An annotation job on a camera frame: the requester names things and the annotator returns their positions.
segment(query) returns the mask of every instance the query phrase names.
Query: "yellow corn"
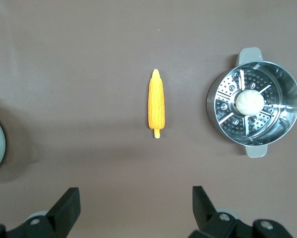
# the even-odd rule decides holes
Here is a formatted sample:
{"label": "yellow corn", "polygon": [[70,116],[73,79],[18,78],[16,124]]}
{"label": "yellow corn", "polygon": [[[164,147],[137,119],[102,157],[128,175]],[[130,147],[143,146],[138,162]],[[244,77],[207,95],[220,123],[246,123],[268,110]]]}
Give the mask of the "yellow corn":
{"label": "yellow corn", "polygon": [[157,69],[149,82],[148,124],[154,130],[155,138],[160,138],[160,129],[165,126],[165,102],[163,82]]}

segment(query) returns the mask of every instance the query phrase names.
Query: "stainless steel strainer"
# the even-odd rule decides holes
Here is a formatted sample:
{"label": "stainless steel strainer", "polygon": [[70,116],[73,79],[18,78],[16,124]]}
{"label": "stainless steel strainer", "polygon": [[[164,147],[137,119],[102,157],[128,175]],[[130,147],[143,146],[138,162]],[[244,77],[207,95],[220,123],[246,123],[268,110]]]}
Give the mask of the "stainless steel strainer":
{"label": "stainless steel strainer", "polygon": [[[258,91],[264,99],[262,109],[253,115],[242,114],[236,104],[247,90]],[[207,113],[214,127],[244,145],[249,157],[262,157],[267,145],[284,136],[296,121],[297,84],[284,68],[263,61],[258,48],[246,48],[238,55],[237,66],[212,84]]]}

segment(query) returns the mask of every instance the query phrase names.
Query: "perforated metal bottom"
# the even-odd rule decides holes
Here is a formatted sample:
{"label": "perforated metal bottom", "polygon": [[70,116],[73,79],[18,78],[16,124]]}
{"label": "perforated metal bottom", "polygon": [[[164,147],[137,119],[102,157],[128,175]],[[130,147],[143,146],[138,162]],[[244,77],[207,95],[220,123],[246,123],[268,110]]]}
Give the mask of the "perforated metal bottom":
{"label": "perforated metal bottom", "polygon": [[[264,108],[254,116],[244,116],[235,100],[244,90],[257,90],[264,97]],[[221,82],[215,96],[215,114],[222,130],[233,137],[256,136],[272,125],[279,116],[281,93],[269,73],[254,67],[238,67]]]}

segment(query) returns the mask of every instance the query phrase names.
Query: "gray surface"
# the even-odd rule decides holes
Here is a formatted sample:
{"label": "gray surface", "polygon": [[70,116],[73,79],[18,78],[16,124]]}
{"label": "gray surface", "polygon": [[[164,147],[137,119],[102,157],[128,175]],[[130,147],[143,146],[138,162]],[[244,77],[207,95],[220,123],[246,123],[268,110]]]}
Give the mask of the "gray surface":
{"label": "gray surface", "polygon": [[[216,207],[297,237],[297,121],[254,160],[205,111],[213,80],[251,46],[297,81],[297,0],[1,0],[0,223],[14,228],[79,186],[70,238],[185,238],[203,185]],[[147,125],[155,68],[161,139]]]}

